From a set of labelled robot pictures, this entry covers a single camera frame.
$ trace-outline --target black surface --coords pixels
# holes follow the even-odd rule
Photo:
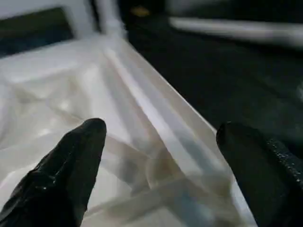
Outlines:
[[[0,57],[73,39],[62,8],[0,20]]]
[[[127,29],[136,50],[214,127],[242,122],[302,155],[301,52],[178,32],[164,16]]]

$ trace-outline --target white plastic tray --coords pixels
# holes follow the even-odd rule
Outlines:
[[[64,133],[99,117],[107,140],[83,226],[193,226],[193,213],[206,226],[255,224],[215,130],[124,40],[0,59],[0,77],[0,207]]]

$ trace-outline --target dark background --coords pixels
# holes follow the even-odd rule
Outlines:
[[[303,17],[298,13],[303,11],[302,1],[230,4],[236,2],[243,12],[237,16],[231,10],[229,15],[237,18],[300,22]],[[130,43],[215,128],[227,121],[241,122],[275,135],[302,156],[301,51],[179,32],[168,23],[168,15],[175,14],[165,10],[164,1],[120,3]],[[139,5],[150,15],[132,14],[131,8]],[[222,17],[219,10],[203,14],[204,7],[192,11],[200,17]],[[178,14],[192,16],[188,11]]]

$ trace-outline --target white object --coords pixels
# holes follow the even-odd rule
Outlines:
[[[260,44],[303,47],[303,25],[301,24],[181,17],[171,17],[169,21],[176,29],[187,32],[216,35]]]
[[[0,207],[64,133],[99,117],[107,139],[84,227],[254,225],[215,130],[122,39],[112,10],[107,35],[0,59],[0,100],[14,97],[16,113],[0,140]]]

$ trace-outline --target white plastic surface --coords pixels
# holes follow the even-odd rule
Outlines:
[[[185,204],[204,226],[252,224],[241,192],[231,192],[238,187],[214,129],[122,39],[94,36],[7,57],[0,77],[0,207],[64,133],[99,117],[107,139],[83,226],[193,226]]]

